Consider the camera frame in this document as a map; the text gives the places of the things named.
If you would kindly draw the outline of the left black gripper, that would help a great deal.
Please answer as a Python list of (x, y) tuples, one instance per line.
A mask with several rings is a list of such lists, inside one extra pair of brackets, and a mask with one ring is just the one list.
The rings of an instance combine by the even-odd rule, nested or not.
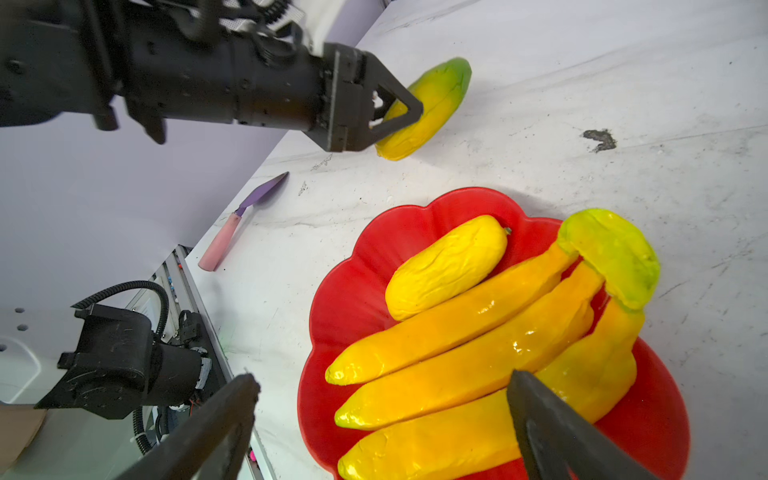
[(276, 31), (252, 24), (230, 39), (239, 124), (300, 131), (328, 152), (359, 151), (424, 112), (375, 55), (326, 43), (316, 56), (296, 23)]

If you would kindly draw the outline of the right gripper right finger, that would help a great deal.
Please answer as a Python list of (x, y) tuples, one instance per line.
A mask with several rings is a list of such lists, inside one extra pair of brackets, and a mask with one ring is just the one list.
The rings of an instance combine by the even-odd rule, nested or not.
[(530, 479), (654, 479), (533, 374), (515, 371), (507, 403)]

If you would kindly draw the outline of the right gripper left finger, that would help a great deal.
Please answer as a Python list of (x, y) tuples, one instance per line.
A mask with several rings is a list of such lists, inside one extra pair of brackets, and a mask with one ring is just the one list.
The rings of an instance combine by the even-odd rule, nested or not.
[(238, 477), (248, 453), (260, 385), (233, 378), (167, 440), (123, 472), (124, 480)]

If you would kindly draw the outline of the green-yellow fake mango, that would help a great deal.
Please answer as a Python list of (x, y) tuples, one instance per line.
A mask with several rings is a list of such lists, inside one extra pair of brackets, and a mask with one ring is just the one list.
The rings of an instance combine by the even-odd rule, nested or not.
[(421, 118), (376, 143), (377, 154), (390, 161), (402, 160), (423, 147), (458, 110), (469, 88), (472, 68), (455, 57), (424, 72), (408, 90), (424, 108)]

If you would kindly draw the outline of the red flower-shaped fruit bowl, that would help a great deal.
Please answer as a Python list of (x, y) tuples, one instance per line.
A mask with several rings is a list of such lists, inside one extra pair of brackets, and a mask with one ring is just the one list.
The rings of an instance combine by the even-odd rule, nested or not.
[[(365, 434), (336, 426), (335, 411), (356, 389), (328, 384), (327, 367), (350, 344), (394, 326), (385, 306), (385, 288), (397, 267), (452, 228), (484, 214), (511, 230), (496, 273), (544, 252), (561, 224), (558, 219), (527, 216), (499, 191), (461, 188), (427, 206), (398, 206), (374, 218), (351, 257), (318, 287), (309, 314), (312, 351), (299, 381), (297, 413), (308, 451), (333, 477), (340, 476), (338, 460)], [(634, 385), (596, 427), (659, 478), (680, 479), (691, 441), (682, 395), (646, 342), (637, 340), (633, 354), (638, 368)]]

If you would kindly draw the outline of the yellow fake banana bunch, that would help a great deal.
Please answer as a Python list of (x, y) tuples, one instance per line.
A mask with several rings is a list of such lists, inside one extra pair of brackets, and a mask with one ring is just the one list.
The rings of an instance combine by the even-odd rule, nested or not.
[(637, 377), (634, 345), (661, 274), (639, 228), (616, 213), (568, 217), (541, 254), (343, 350), (327, 383), (355, 392), (335, 424), (364, 432), (344, 479), (456, 479), (516, 460), (501, 394), (539, 378), (589, 423)]

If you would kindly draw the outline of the yellow fake lemon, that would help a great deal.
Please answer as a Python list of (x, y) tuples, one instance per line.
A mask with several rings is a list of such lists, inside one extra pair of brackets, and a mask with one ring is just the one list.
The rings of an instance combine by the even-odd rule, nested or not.
[(481, 215), (410, 257), (386, 287), (390, 316), (404, 321), (480, 283), (502, 259), (509, 235), (494, 217)]

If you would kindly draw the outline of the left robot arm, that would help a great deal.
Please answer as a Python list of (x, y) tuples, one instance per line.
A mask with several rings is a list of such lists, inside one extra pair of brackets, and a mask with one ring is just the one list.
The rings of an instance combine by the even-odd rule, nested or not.
[(5, 1), (1, 123), (63, 113), (119, 123), (156, 143), (168, 120), (301, 131), (327, 152), (361, 151), (417, 123), (423, 104), (379, 59), (289, 18), (294, 1)]

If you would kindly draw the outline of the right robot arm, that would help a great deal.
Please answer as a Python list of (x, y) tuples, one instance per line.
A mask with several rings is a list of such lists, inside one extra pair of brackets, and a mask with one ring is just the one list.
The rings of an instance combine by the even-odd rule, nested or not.
[[(102, 300), (135, 289), (153, 290), (168, 316), (164, 289), (150, 281), (124, 282), (75, 304), (83, 319), (77, 347), (61, 354), (61, 380), (39, 409), (81, 408), (106, 419), (133, 415), (143, 421), (149, 405), (175, 405), (194, 392), (200, 355), (157, 340), (149, 320), (136, 312), (102, 305)], [(234, 479), (247, 453), (247, 431), (260, 386), (249, 375), (226, 384), (166, 441), (151, 446), (136, 430), (143, 457), (125, 479)], [(617, 447), (529, 372), (515, 371), (501, 394), (503, 417), (512, 426), (531, 479), (651, 479), (653, 473)]]

